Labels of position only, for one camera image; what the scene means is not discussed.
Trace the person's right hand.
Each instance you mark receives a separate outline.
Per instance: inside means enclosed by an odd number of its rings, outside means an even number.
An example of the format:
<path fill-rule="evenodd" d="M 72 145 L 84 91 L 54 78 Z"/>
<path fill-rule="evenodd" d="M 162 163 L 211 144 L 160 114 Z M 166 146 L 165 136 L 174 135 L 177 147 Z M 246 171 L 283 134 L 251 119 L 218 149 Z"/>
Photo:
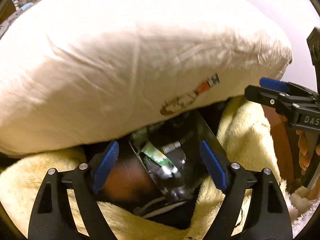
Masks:
<path fill-rule="evenodd" d="M 306 170 L 307 167 L 309 167 L 311 158 L 308 156 L 308 142 L 305 137 L 305 134 L 303 131 L 296 130 L 296 133 L 299 135 L 299 141 L 298 141 L 298 147 L 299 147 L 299 165 L 302 168 L 302 170 Z M 320 185 L 319 185 L 319 178 L 317 179 L 317 183 L 308 192 L 307 198 L 309 200 L 318 199 L 320 195 Z"/>

